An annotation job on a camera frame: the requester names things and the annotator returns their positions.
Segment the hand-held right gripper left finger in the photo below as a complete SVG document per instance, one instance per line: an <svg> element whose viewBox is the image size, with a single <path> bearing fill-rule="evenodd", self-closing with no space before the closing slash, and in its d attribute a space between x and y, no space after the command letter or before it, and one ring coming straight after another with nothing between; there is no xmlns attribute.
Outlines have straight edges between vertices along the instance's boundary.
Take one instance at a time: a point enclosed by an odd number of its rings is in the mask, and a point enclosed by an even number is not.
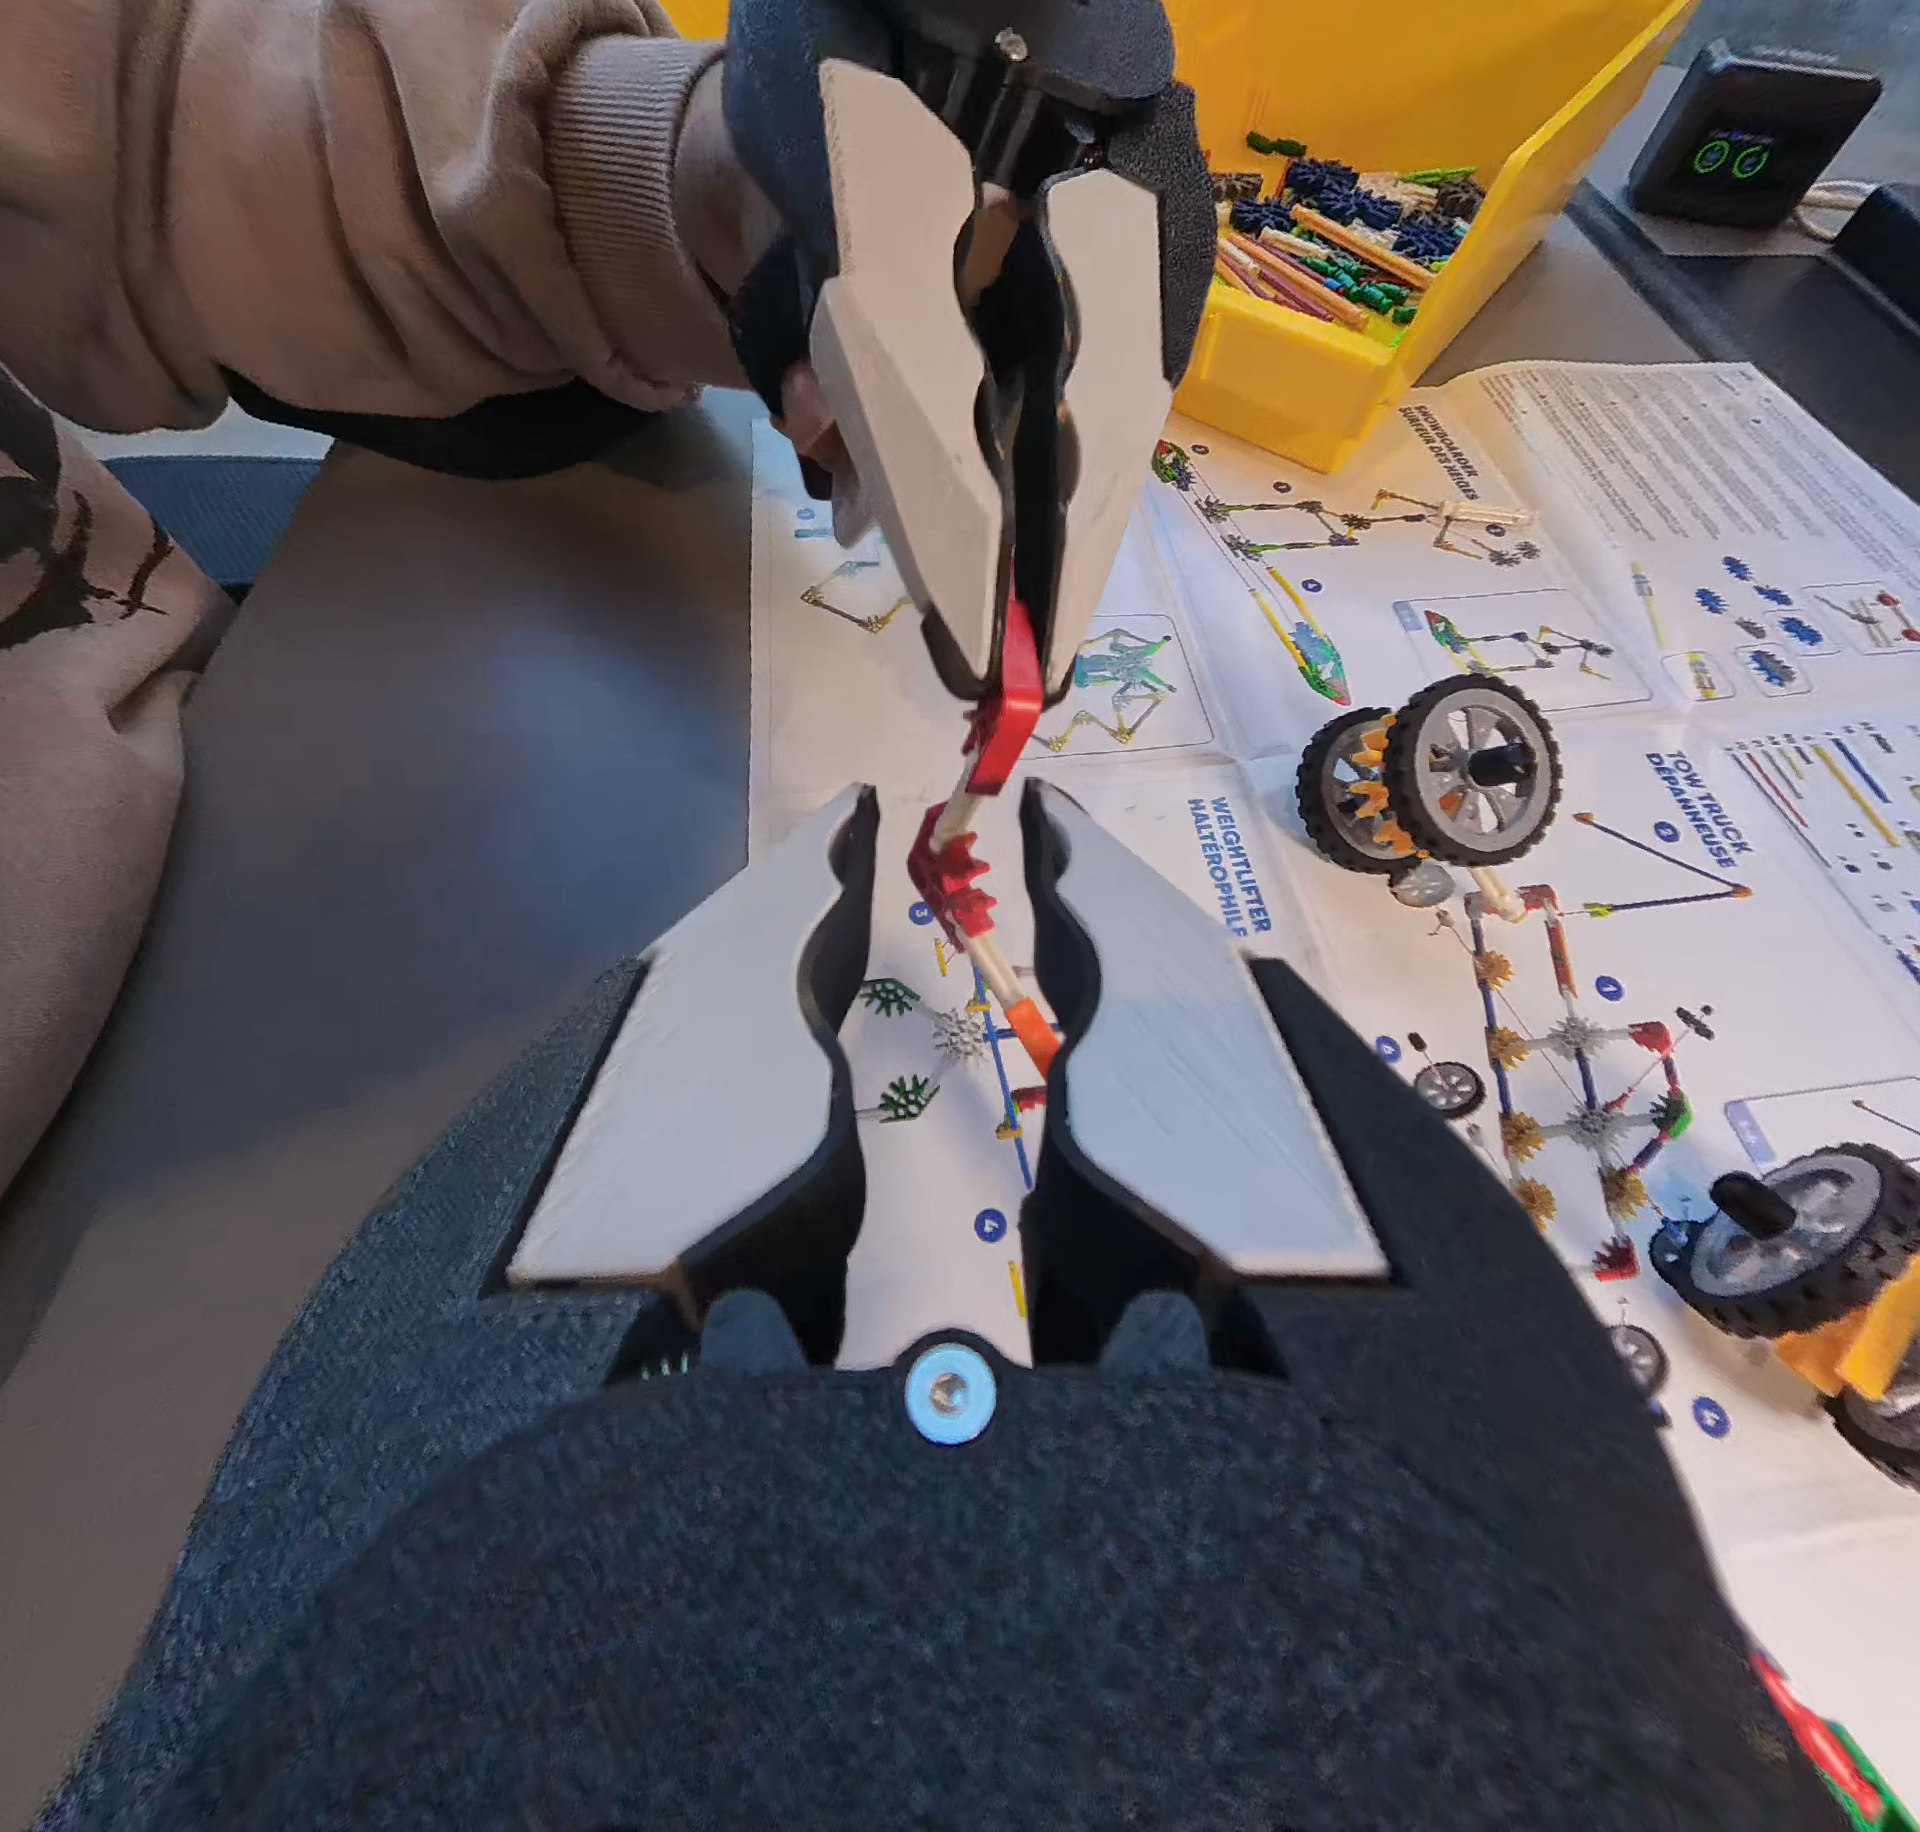
<svg viewBox="0 0 1920 1832"><path fill-rule="evenodd" d="M849 782L653 938L502 1265L517 1291L727 1291L840 1338L865 1162L840 1027L868 975L878 791Z"/></svg>

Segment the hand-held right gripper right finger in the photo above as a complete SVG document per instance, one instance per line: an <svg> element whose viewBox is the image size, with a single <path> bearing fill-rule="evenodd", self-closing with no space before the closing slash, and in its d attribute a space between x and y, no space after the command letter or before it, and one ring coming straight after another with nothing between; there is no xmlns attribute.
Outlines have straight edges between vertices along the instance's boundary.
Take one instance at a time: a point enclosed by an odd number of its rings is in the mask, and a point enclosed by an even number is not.
<svg viewBox="0 0 1920 1832"><path fill-rule="evenodd" d="M1019 840L1063 1035L1019 1209L1029 1334L1109 1338L1174 1291L1215 1336L1287 1282L1386 1282L1262 961L1066 787L1022 787Z"/></svg>

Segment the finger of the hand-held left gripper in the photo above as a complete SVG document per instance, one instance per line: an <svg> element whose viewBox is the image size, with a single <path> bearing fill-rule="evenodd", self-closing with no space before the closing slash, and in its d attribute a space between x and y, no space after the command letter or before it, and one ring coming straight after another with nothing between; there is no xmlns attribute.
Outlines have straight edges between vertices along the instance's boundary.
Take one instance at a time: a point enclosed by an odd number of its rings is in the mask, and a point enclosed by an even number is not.
<svg viewBox="0 0 1920 1832"><path fill-rule="evenodd" d="M1005 496L976 426L986 359L955 288L972 160L886 70L816 69L835 271L816 293L816 383L960 698L996 681Z"/></svg>
<svg viewBox="0 0 1920 1832"><path fill-rule="evenodd" d="M1042 681L1063 686L1171 404L1158 200L1104 165L1060 175L1042 188L1015 255L1029 339L1015 430L1015 594Z"/></svg>

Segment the colourful construction toy model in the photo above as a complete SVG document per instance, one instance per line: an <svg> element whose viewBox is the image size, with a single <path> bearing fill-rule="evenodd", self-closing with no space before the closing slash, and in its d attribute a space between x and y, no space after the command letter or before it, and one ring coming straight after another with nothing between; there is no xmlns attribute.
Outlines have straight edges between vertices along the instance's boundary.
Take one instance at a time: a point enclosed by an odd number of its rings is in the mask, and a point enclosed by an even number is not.
<svg viewBox="0 0 1920 1832"><path fill-rule="evenodd" d="M988 865L976 828L948 831L947 808L930 807L906 851L915 906L936 931L940 977L965 985L951 1004L930 1007L938 1080L967 1072L988 1091L993 1138L1033 1188L1046 1112L1046 1068L1063 1043L1056 1013L1043 1002L1033 968L1018 964L993 922Z"/></svg>

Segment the toy wheel pair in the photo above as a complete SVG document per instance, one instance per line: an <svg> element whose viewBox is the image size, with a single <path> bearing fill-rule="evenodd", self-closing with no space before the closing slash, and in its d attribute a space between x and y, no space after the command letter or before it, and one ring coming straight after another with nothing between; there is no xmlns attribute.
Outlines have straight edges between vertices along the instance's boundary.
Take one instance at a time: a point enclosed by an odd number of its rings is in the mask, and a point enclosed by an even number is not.
<svg viewBox="0 0 1920 1832"><path fill-rule="evenodd" d="M1308 844L1386 880L1427 865L1469 874L1513 865L1543 840L1560 793L1546 711L1494 674L1428 682L1395 708L1344 708L1294 769Z"/></svg>

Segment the detached toy model section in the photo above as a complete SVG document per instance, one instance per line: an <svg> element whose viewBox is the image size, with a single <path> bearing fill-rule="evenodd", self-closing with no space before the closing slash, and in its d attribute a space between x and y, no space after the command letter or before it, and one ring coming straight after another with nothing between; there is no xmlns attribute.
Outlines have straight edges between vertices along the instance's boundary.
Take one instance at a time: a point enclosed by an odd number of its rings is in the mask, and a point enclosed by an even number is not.
<svg viewBox="0 0 1920 1832"><path fill-rule="evenodd" d="M1916 1489L1916 1175L1878 1143L1721 1174L1701 1220L1664 1220L1647 1262L1726 1338L1805 1383L1844 1444Z"/></svg>

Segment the person's left forearm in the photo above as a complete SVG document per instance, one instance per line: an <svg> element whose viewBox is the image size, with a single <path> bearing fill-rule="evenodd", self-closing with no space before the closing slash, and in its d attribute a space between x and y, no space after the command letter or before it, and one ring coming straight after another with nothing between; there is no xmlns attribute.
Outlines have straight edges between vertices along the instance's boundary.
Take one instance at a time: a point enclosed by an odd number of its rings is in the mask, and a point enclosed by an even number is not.
<svg viewBox="0 0 1920 1832"><path fill-rule="evenodd" d="M674 222L723 48L657 0L4 0L1 48L4 370L82 426L742 383Z"/></svg>

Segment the person's left hand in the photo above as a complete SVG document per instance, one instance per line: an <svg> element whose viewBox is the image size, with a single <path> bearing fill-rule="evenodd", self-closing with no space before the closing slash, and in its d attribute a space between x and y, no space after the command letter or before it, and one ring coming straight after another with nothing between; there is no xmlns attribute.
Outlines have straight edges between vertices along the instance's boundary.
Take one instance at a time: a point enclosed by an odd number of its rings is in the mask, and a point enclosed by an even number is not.
<svg viewBox="0 0 1920 1832"><path fill-rule="evenodd" d="M785 227L754 176L735 155L724 115L727 61L715 57L694 81L674 148L674 227L729 334L754 326L748 350L760 364L779 364L779 392L765 397L771 425L802 458L811 496L852 492L845 439L814 377L806 343L779 329L785 301L774 285L793 280Z"/></svg>

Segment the pile of loose toy pieces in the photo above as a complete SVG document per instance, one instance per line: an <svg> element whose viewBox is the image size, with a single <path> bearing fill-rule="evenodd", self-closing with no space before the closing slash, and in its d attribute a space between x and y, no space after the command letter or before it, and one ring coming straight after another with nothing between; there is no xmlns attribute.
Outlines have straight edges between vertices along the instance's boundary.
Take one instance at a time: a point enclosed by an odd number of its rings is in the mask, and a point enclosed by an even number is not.
<svg viewBox="0 0 1920 1832"><path fill-rule="evenodd" d="M1360 171L1257 132L1246 149L1266 165L1213 171L1215 283L1397 346L1485 206L1473 168Z"/></svg>

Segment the white instruction sheet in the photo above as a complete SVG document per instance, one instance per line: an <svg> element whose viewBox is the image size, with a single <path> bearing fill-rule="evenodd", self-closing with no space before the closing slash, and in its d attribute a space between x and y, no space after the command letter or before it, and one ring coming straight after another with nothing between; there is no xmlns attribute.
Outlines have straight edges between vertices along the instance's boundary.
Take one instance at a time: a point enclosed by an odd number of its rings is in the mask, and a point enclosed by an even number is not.
<svg viewBox="0 0 1920 1832"><path fill-rule="evenodd" d="M1494 674L1547 716L1543 840L1324 860L1335 714ZM1182 414L1022 769L1287 957L1619 1349L1850 1826L1913 1826L1913 1489L1652 1274L1721 1174L1913 1168L1913 500L1749 364L1503 364L1344 471Z"/></svg>

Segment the small black digital clock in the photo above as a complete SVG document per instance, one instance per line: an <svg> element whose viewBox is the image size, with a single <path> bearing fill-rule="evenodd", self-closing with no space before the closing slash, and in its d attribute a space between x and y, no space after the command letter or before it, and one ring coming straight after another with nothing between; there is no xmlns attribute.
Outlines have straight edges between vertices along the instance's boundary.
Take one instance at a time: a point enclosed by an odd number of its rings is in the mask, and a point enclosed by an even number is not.
<svg viewBox="0 0 1920 1832"><path fill-rule="evenodd" d="M1820 53L1698 48L1626 175L1642 217L1767 231L1815 188L1883 78Z"/></svg>

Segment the person's upper body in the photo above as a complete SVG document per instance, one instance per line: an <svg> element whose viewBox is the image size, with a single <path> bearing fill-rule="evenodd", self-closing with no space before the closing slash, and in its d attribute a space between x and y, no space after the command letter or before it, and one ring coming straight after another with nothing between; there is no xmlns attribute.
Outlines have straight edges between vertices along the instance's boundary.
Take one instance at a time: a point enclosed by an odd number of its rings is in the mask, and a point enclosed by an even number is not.
<svg viewBox="0 0 1920 1832"><path fill-rule="evenodd" d="M1 377L1 1184L95 1048L152 911L182 708L231 603Z"/></svg>

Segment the black power adapter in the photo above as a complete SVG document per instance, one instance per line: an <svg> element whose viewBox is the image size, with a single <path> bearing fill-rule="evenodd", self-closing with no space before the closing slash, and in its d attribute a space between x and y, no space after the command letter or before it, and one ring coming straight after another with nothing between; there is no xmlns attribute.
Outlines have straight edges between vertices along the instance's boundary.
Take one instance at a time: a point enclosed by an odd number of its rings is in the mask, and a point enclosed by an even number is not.
<svg viewBox="0 0 1920 1832"><path fill-rule="evenodd" d="M1822 181L1800 198L1796 222L1832 248L1853 285L1916 334L1916 181Z"/></svg>

